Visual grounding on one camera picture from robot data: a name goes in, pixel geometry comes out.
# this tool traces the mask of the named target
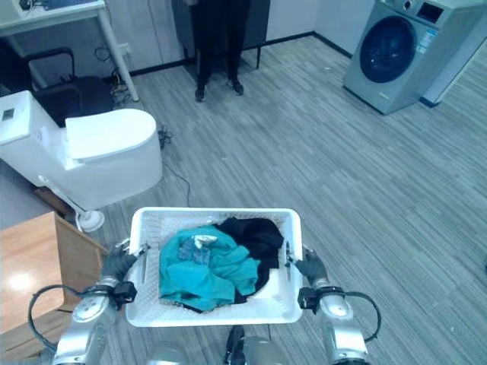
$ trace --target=black glove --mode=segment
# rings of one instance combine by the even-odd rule
[[[295,265],[311,285],[318,279],[328,280],[328,273],[326,272],[323,261],[321,261],[317,253],[312,249],[305,249],[304,261],[296,261]]]
[[[123,281],[125,275],[129,269],[137,261],[134,255],[128,255],[123,248],[116,247],[105,259],[105,263],[101,269],[101,277],[105,278],[111,276],[112,278],[117,278],[119,281]]]

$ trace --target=washing machine door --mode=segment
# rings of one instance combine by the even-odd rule
[[[415,48],[412,25],[403,17],[386,17],[369,30],[362,42],[361,70],[373,82],[396,80],[411,65]]]

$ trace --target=white laundry basket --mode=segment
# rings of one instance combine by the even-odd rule
[[[271,269],[266,286],[246,303],[201,314],[159,299],[161,247],[179,230],[221,223],[228,217],[268,218],[285,238],[279,269]],[[130,252],[145,243],[151,248],[128,275],[138,293],[134,303],[126,306],[126,318],[136,327],[293,323],[302,315],[298,305],[302,276],[293,265],[285,267],[287,245],[297,259],[302,258],[301,222],[291,209],[142,208],[132,219]]]

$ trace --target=wooden cabinet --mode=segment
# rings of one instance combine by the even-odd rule
[[[43,349],[27,325],[27,308],[41,287],[66,284],[80,291],[100,276],[107,251],[54,212],[0,233],[0,359],[24,360]],[[33,317],[50,341],[58,341],[79,299],[61,289],[43,294]]]

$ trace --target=floor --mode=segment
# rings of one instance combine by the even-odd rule
[[[184,67],[135,78],[140,105],[174,134],[163,157],[191,181],[191,205],[295,209],[332,280],[381,308],[373,365],[487,363],[487,51],[440,106],[389,116],[343,89],[350,60],[313,37],[266,47],[260,70],[255,57],[244,55],[245,96],[217,76],[204,104]],[[119,242],[145,206],[186,206],[185,183],[165,168],[153,189],[106,207],[93,237]],[[373,310],[352,303],[373,331]],[[313,314],[271,328],[291,363],[326,363]],[[101,363],[144,364],[161,341],[186,345],[194,364],[221,363],[228,330],[134,328],[120,316]]]

